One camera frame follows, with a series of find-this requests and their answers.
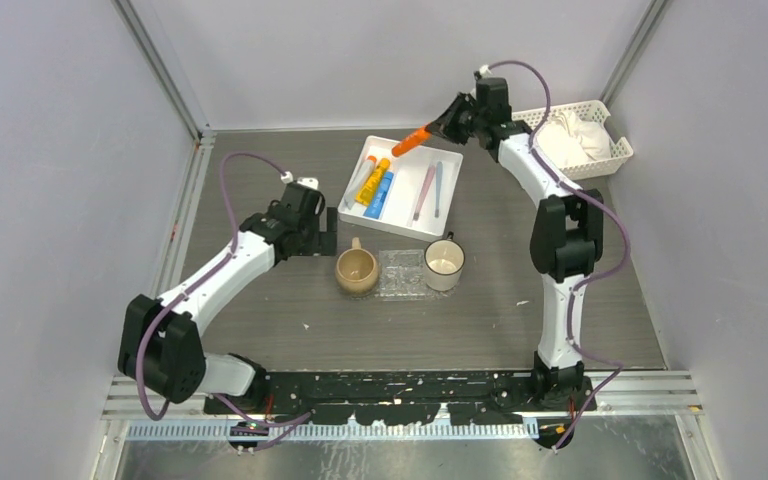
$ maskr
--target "plastic basket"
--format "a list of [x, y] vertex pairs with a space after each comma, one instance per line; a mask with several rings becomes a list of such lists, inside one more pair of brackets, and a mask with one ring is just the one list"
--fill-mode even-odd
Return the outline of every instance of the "plastic basket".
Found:
[[[608, 112], [608, 108], [605, 104], [599, 100], [591, 100], [589, 102], [568, 103], [566, 105], [556, 105], [551, 108], [551, 112], [575, 112], [582, 120], [589, 122], [599, 122], [600, 125], [605, 125], [605, 119], [611, 116]], [[525, 120], [525, 123], [529, 127], [534, 128], [537, 126], [537, 122], [543, 118], [543, 109], [537, 108], [534, 110], [525, 110], [523, 112], [516, 112], [513, 115], [514, 120]], [[621, 137], [619, 140], [614, 141], [611, 139], [611, 158], [604, 160], [592, 160], [582, 165], [567, 165], [562, 168], [561, 171], [564, 175], [570, 178], [570, 180], [582, 180], [584, 178], [601, 177], [604, 175], [611, 175], [619, 170], [620, 166], [625, 163], [626, 160], [634, 155], [631, 145], [628, 144], [628, 140], [625, 137]]]

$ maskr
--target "mug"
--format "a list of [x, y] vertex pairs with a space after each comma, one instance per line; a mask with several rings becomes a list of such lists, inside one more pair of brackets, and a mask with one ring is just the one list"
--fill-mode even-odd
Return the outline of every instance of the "mug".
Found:
[[375, 255], [360, 246], [360, 239], [352, 239], [352, 248], [337, 259], [337, 284], [351, 295], [364, 295], [378, 283], [378, 261]]
[[464, 252], [463, 248], [452, 240], [454, 236], [454, 233], [449, 232], [445, 239], [437, 240], [425, 249], [425, 283], [438, 292], [455, 288], [461, 278]]

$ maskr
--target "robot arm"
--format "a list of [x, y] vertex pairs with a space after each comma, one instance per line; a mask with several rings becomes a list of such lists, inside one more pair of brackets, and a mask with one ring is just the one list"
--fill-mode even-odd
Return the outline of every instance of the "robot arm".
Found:
[[272, 201], [265, 214], [246, 219], [236, 238], [190, 278], [157, 299], [133, 299], [125, 313], [119, 371], [135, 378], [137, 352], [148, 326], [183, 297], [150, 333], [143, 360], [146, 386], [172, 403], [195, 392], [240, 397], [240, 404], [247, 397], [256, 402], [266, 388], [265, 370], [236, 355], [205, 353], [201, 336], [232, 298], [281, 260], [336, 253], [336, 210], [327, 209], [326, 231], [320, 232], [325, 199], [317, 188], [315, 179], [288, 184], [281, 200]]
[[[532, 384], [538, 400], [546, 396], [565, 400], [582, 390], [584, 364], [569, 338], [578, 338], [584, 288], [579, 288], [567, 331], [569, 298], [573, 287], [593, 272], [602, 256], [602, 212], [561, 188], [561, 182], [580, 187], [551, 162], [541, 165], [530, 152], [531, 128], [512, 119], [508, 85], [499, 77], [476, 72], [475, 89], [460, 93], [443, 114], [420, 128], [393, 149], [402, 155], [431, 135], [457, 144], [478, 138], [482, 148], [511, 172], [537, 207], [530, 254], [543, 279], [543, 334], [534, 354]], [[587, 193], [602, 199], [597, 190]], [[575, 226], [567, 227], [568, 219]]]

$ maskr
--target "yellow marker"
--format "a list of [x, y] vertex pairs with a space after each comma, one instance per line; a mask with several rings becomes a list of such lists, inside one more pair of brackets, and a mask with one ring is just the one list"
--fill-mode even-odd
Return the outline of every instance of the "yellow marker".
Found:
[[378, 166], [375, 167], [375, 171], [369, 176], [366, 183], [363, 184], [358, 194], [355, 196], [355, 201], [359, 204], [368, 207], [372, 203], [372, 199], [375, 197], [375, 191], [378, 190], [378, 184], [381, 183], [381, 178], [387, 173], [387, 169], [390, 168], [390, 160], [382, 158], [378, 162]]

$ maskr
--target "white cloth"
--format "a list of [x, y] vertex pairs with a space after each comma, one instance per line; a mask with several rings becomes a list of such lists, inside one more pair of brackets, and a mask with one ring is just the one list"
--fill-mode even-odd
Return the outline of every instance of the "white cloth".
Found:
[[611, 137], [597, 122], [557, 112], [537, 132], [537, 145], [558, 168], [611, 158]]

